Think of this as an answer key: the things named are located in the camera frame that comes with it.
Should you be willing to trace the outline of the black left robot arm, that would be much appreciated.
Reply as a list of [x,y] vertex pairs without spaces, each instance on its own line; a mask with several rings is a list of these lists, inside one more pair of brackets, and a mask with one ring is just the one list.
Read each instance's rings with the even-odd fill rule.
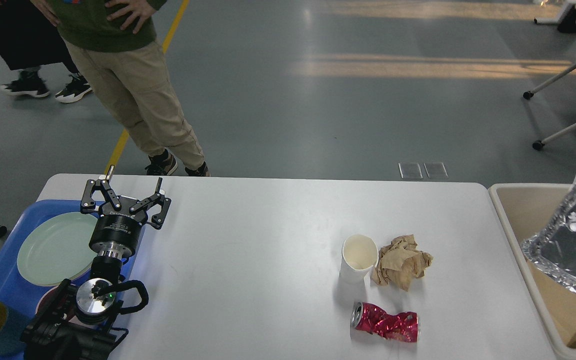
[[25,360],[107,360],[129,333],[114,326],[117,317],[149,303],[144,283],[127,280],[121,270],[137,253],[144,226],[162,228],[171,200],[162,178],[144,199],[116,194],[110,185],[113,173],[110,167],[90,179],[80,202],[82,214],[98,216],[88,244],[96,254],[89,280],[59,283],[21,333]]

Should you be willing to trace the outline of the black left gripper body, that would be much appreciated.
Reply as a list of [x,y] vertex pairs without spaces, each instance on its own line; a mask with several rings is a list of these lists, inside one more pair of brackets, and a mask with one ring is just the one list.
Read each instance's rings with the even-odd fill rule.
[[99,218],[89,241],[89,248],[100,253],[109,248],[122,251],[122,256],[134,256],[147,222],[146,210],[130,214],[130,208],[114,210],[110,207],[98,209]]

